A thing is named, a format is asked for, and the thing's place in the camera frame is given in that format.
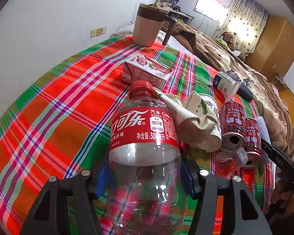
plaid bedsheet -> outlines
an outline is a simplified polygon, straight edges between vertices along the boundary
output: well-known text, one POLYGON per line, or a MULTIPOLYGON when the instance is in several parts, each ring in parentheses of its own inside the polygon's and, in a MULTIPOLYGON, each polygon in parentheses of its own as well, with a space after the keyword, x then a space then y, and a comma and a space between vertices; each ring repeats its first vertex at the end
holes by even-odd
MULTIPOLYGON (((55 66, 32 84, 0 119, 0 221, 12 235, 22 224, 39 191, 52 176, 69 178, 89 169, 108 150, 111 117, 126 101, 129 85, 121 81, 122 63, 140 52, 172 66, 164 92, 181 99, 193 90, 212 95, 219 107, 224 97, 212 88, 217 73, 199 60, 156 42, 150 48, 135 45, 131 36, 119 36, 84 50, 55 66)), ((256 117, 254 102, 238 96, 247 117, 256 117)), ((214 172, 214 153, 189 149, 188 156, 214 172)), ((269 165, 237 172, 257 202, 267 210, 272 176, 269 165)), ((106 215, 105 193, 95 202, 104 234, 114 234, 106 215)), ((187 234, 196 207, 188 200, 182 226, 187 234)), ((220 231, 222 198, 218 201, 215 232, 220 231)), ((69 207, 70 228, 76 232, 69 207)))

paper carton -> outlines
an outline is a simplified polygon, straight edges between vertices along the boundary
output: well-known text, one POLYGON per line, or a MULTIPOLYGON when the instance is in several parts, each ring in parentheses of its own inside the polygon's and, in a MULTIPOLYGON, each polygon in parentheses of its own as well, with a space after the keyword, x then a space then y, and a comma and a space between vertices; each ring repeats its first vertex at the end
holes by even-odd
POLYGON ((124 62, 122 80, 129 84, 147 80, 152 86, 163 90, 171 74, 172 69, 138 53, 124 62))

mug handle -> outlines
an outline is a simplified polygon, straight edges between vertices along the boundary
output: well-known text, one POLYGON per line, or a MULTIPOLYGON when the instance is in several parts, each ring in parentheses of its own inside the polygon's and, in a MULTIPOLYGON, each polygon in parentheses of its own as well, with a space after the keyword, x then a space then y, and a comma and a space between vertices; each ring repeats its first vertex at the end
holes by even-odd
POLYGON ((173 33, 173 28, 175 27, 176 22, 177 22, 177 20, 175 18, 172 18, 172 17, 169 17, 169 16, 165 16, 164 20, 169 22, 169 27, 168 27, 167 33, 165 35, 165 38, 164 38, 164 40, 162 42, 163 46, 167 45, 168 40, 169 40, 170 36, 173 33))

wall socket panel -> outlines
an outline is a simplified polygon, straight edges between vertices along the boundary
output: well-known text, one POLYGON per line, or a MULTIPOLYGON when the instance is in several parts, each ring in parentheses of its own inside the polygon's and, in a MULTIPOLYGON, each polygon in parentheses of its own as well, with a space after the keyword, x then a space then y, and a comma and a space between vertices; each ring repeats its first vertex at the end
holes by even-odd
POLYGON ((103 28, 98 28, 97 29, 97 36, 102 35, 103 34, 103 28))
POLYGON ((90 38, 96 37, 97 36, 97 29, 91 30, 90 31, 90 38))
POLYGON ((91 32, 90 32, 90 38, 93 38, 93 37, 96 37, 96 36, 99 36, 99 35, 102 35, 105 33, 107 33, 106 26, 102 27, 102 28, 94 29, 94 30, 91 30, 91 32))

plush toy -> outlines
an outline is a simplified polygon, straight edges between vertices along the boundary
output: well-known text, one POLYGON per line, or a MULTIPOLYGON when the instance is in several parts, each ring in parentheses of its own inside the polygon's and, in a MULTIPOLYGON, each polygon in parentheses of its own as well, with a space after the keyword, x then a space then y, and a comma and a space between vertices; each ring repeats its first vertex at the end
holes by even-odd
POLYGON ((234 43, 233 43, 232 34, 230 34, 229 32, 225 32, 222 34, 222 38, 226 42, 226 44, 228 45, 229 49, 231 51, 234 51, 234 43))

